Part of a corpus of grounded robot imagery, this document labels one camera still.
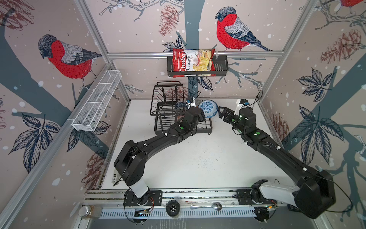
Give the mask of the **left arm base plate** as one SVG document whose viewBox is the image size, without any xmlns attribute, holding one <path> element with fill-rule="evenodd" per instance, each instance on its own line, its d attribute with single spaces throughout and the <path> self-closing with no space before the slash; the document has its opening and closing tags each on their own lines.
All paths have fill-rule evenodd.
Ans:
<svg viewBox="0 0 366 229">
<path fill-rule="evenodd" d="M 141 198 L 135 196 L 132 190 L 124 194 L 124 207 L 161 206 L 163 192 L 161 190 L 149 190 Z"/>
</svg>

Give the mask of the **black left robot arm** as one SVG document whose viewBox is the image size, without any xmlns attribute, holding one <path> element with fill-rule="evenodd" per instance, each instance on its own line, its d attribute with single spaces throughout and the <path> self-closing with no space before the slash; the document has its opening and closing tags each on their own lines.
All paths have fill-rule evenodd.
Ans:
<svg viewBox="0 0 366 229">
<path fill-rule="evenodd" d="M 141 205 L 150 198 L 150 189 L 142 180 L 146 162 L 156 153 L 193 136 L 198 123 L 203 121 L 202 109 L 191 107 L 182 120 L 170 125 L 163 133 L 145 141 L 125 143 L 113 165 Z"/>
</svg>

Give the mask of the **blue floral white bowl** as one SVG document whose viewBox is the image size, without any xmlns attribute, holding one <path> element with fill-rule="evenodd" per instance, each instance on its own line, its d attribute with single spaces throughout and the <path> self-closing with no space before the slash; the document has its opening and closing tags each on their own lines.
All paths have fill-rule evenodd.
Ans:
<svg viewBox="0 0 366 229">
<path fill-rule="evenodd" d="M 213 100 L 204 100 L 198 105 L 198 107 L 202 109 L 206 118 L 212 118 L 218 112 L 218 105 Z"/>
</svg>

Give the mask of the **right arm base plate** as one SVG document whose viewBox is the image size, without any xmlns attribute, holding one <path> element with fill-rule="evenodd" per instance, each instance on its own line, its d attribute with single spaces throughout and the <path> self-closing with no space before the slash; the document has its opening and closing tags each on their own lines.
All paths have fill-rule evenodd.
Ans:
<svg viewBox="0 0 366 229">
<path fill-rule="evenodd" d="M 277 200 L 260 198 L 259 200 L 253 200 L 251 195 L 251 189 L 237 189 L 233 195 L 238 200 L 239 205 L 276 205 Z"/>
</svg>

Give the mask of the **black wire dish rack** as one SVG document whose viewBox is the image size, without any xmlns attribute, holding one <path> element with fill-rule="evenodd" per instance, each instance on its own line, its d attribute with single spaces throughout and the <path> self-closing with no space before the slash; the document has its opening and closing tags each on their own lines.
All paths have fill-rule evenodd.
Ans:
<svg viewBox="0 0 366 229">
<path fill-rule="evenodd" d="M 200 91 L 190 94 L 188 88 L 179 81 L 161 81 L 153 87 L 150 115 L 155 118 L 154 132 L 158 135 L 166 131 L 172 124 L 181 121 L 185 111 L 177 111 L 175 104 L 179 101 L 186 102 L 189 96 L 196 99 Z"/>
</svg>

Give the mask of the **blue triangle patterned bowl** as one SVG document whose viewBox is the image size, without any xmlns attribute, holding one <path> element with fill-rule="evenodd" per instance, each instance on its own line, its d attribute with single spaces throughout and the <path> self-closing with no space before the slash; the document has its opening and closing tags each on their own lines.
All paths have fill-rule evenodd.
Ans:
<svg viewBox="0 0 366 229">
<path fill-rule="evenodd" d="M 175 109 L 177 111 L 185 111 L 187 110 L 187 104 L 185 102 L 179 101 L 175 104 Z"/>
</svg>

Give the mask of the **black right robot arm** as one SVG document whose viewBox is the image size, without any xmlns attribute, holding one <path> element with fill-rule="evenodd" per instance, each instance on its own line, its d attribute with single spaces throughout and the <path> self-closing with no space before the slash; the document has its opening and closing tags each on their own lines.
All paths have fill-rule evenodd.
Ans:
<svg viewBox="0 0 366 229">
<path fill-rule="evenodd" d="M 252 185 L 251 198 L 255 204 L 266 199 L 278 200 L 297 207 L 311 219 L 318 218 L 336 202 L 334 181 L 326 171 L 317 171 L 280 147 L 269 134 L 256 126 L 256 115 L 251 107 L 239 113 L 227 107 L 218 108 L 219 118 L 239 132 L 253 150 L 266 156 L 294 182 L 293 186 L 279 185 L 261 179 Z"/>
</svg>

